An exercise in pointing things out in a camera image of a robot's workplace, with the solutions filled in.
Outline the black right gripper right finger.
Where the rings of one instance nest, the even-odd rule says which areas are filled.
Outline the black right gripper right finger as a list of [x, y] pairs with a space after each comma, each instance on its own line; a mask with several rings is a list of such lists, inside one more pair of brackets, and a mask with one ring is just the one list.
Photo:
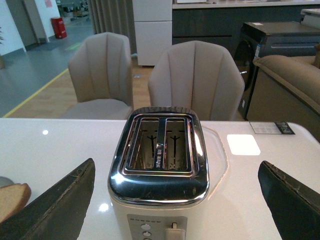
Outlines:
[[283, 240], [320, 238], [320, 194], [263, 161], [258, 180], [264, 200]]

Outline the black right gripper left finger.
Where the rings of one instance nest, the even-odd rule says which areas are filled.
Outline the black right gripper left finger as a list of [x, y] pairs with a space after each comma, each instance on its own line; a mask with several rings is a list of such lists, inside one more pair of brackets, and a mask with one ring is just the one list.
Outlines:
[[0, 224], [2, 240], [76, 240], [81, 232], [95, 183], [89, 158], [59, 182]]

